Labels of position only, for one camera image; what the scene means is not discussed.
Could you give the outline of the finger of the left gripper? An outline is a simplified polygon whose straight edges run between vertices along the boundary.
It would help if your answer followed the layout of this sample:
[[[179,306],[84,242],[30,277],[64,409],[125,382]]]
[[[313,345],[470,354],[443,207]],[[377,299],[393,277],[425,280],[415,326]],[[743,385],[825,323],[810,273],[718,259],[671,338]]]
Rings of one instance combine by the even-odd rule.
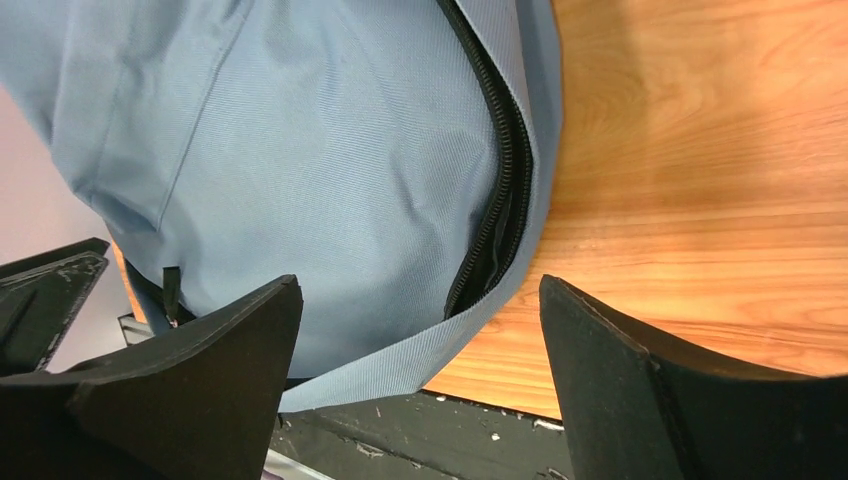
[[[89,238],[1,266],[1,375],[44,370],[109,261]]]

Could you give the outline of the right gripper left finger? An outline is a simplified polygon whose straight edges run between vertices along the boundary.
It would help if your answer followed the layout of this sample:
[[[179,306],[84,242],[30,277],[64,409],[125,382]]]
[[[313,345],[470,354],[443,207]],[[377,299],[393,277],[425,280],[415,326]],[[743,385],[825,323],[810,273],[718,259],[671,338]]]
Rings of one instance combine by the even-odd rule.
[[[285,275],[61,373],[1,381],[5,479],[257,479],[301,320]]]

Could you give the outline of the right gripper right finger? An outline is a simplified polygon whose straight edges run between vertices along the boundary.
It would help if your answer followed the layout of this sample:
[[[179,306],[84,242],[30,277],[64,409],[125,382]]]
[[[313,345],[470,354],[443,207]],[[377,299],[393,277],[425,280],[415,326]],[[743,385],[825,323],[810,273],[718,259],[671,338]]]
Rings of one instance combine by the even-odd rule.
[[[551,275],[540,320],[578,479],[843,479],[847,379],[750,363]]]

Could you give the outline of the blue-grey fabric backpack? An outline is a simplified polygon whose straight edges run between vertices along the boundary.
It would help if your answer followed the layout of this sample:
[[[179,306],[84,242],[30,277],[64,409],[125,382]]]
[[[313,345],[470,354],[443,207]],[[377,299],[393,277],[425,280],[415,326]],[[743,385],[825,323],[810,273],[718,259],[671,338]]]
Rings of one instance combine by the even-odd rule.
[[[283,412],[405,395],[516,293],[563,123],[548,1],[5,1],[1,83],[158,330],[284,274]]]

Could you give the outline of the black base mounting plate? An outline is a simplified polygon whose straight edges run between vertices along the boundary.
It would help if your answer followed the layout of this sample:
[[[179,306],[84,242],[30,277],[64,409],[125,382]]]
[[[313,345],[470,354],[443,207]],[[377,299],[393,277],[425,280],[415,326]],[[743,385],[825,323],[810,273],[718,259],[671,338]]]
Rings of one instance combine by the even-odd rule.
[[[431,392],[278,417],[271,451],[327,479],[573,479],[560,422]]]

